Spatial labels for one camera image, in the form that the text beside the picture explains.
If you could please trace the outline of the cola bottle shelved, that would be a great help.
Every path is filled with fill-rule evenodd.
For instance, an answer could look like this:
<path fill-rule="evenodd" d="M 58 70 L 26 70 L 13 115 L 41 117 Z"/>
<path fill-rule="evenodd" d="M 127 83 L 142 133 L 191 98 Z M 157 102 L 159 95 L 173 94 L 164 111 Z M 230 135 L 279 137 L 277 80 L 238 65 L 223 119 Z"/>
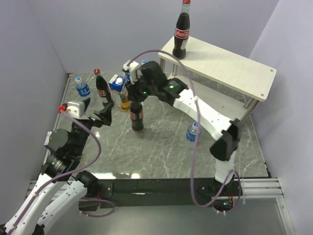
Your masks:
<path fill-rule="evenodd" d="M 143 130 L 143 108 L 140 102 L 132 102 L 130 106 L 132 129 L 136 132 Z"/>
<path fill-rule="evenodd" d="M 186 55 L 186 45 L 190 33 L 190 3 L 190 0 L 182 1 L 181 12 L 176 23 L 172 54 L 178 59 L 183 59 Z"/>
<path fill-rule="evenodd" d="M 94 74 L 96 78 L 96 88 L 99 96 L 104 99 L 105 103 L 113 102 L 110 87 L 107 81 L 101 75 L 100 69 L 95 69 Z"/>

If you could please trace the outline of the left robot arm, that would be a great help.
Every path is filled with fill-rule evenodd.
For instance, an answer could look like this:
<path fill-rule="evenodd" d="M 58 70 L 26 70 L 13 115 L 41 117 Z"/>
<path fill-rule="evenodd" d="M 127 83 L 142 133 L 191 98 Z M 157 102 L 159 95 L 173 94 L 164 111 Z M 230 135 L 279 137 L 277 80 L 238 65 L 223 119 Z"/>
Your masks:
<path fill-rule="evenodd" d="M 86 115 L 89 103 L 90 98 L 87 98 L 59 106 L 58 112 L 72 121 L 71 130 L 57 129 L 48 133 L 44 146 L 50 155 L 22 206 L 1 225 L 2 235 L 45 235 L 73 204 L 97 193 L 98 179 L 85 167 L 77 166 L 88 137 L 93 137 L 98 146 L 91 163 L 100 157 L 101 145 L 91 129 L 111 125 L 114 103 L 103 103 L 103 109 L 94 112 L 95 118 Z"/>

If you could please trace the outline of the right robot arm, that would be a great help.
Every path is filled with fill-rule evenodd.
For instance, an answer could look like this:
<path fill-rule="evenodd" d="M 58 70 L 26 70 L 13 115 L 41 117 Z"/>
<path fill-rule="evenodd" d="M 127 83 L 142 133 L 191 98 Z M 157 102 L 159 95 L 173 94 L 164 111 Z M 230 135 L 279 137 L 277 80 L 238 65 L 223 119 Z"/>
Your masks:
<path fill-rule="evenodd" d="M 232 189 L 234 157 L 241 137 L 240 121 L 225 117 L 194 95 L 190 86 L 179 78 L 167 78 L 155 61 L 143 65 L 132 61 L 123 65 L 126 74 L 128 98 L 143 102 L 149 96 L 186 113 L 198 121 L 215 140 L 210 153 L 216 160 L 215 191 L 226 195 Z"/>

